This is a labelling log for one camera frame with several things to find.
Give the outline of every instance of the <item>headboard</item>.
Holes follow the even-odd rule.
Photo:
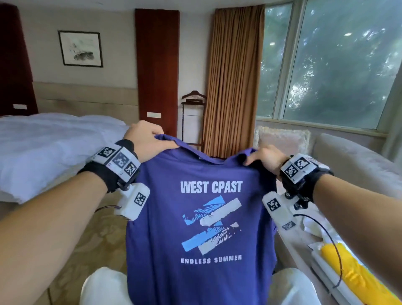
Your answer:
[[[137,89],[33,82],[39,113],[108,115],[127,125],[138,122]]]

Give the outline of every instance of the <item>white pants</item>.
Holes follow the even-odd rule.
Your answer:
[[[133,305],[127,276],[102,267],[90,275],[81,290],[80,305]],[[269,305],[321,305],[313,283],[298,269],[288,268],[272,276]]]

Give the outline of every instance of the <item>glass pane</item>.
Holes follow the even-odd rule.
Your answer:
[[[258,89],[259,116],[272,117],[291,11],[292,4],[265,9],[263,60]]]
[[[401,60],[400,0],[309,0],[284,118],[376,129]]]

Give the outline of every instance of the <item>hand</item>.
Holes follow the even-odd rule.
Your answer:
[[[159,125],[147,121],[139,121],[132,124],[124,135],[134,143],[134,151],[138,160],[142,163],[152,159],[157,154],[166,149],[178,148],[174,141],[162,141],[154,138],[156,134],[163,134],[163,129]]]
[[[267,145],[258,148],[256,152],[248,156],[244,165],[248,166],[256,160],[261,160],[267,170],[279,177],[281,166],[288,159],[289,157],[275,146]]]

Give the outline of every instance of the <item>white bedsheet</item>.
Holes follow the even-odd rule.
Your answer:
[[[0,191],[20,204],[28,201],[70,167],[122,139],[128,129],[123,124],[61,113],[1,118]]]

